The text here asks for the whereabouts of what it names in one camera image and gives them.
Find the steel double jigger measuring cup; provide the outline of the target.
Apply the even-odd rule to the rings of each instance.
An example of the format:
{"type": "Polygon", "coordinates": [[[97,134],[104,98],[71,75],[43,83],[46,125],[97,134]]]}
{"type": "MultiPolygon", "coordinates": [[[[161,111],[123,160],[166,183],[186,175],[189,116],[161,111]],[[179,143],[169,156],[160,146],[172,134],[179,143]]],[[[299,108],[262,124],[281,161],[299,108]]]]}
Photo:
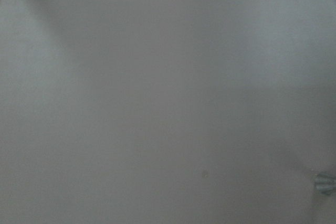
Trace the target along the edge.
{"type": "Polygon", "coordinates": [[[335,176],[328,173],[319,173],[314,179],[314,187],[323,195],[335,193],[335,176]]]}

